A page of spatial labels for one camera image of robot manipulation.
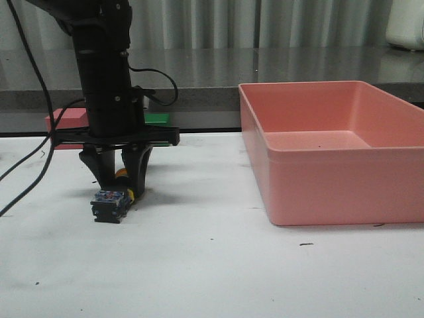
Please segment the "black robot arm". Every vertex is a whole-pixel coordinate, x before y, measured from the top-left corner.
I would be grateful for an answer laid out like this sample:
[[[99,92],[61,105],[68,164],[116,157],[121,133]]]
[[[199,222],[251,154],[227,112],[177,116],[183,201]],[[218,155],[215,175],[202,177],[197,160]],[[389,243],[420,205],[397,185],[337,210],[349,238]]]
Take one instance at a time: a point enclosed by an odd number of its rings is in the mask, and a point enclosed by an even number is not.
[[[33,1],[72,37],[88,126],[58,129],[55,144],[83,146],[80,160],[103,189],[125,186],[140,197],[154,143],[177,145],[176,127],[145,123],[143,99],[154,91],[131,84],[132,9],[128,1]]]

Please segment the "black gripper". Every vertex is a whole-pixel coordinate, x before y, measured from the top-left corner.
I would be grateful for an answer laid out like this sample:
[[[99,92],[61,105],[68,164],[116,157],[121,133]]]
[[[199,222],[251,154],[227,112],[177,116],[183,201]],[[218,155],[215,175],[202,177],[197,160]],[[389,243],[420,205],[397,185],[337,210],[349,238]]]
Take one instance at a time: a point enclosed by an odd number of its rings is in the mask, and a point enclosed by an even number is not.
[[[142,142],[168,142],[177,145],[180,130],[177,127],[147,125],[144,120],[143,98],[161,103],[155,97],[154,89],[140,86],[110,90],[100,86],[96,89],[83,88],[88,126],[71,129],[57,129],[52,143],[94,144],[96,146],[117,146]],[[124,184],[135,197],[145,191],[145,177],[151,145],[137,145],[123,149],[121,156],[127,172]],[[115,184],[115,151],[98,152],[93,146],[83,146],[79,159],[89,168],[101,188]]]

